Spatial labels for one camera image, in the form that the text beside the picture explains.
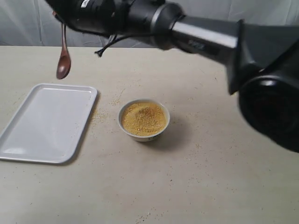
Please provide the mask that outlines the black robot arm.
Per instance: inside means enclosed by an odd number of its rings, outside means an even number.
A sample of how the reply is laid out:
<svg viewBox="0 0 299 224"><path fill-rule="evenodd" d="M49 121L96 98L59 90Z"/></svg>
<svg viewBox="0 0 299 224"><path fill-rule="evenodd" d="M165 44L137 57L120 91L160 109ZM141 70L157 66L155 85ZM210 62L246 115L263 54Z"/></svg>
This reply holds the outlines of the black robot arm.
<svg viewBox="0 0 299 224"><path fill-rule="evenodd" d="M229 94L247 123L279 146L299 150L299 28L185 15L164 0L49 0L70 29L112 43L132 38L161 50L199 54L226 66Z"/></svg>

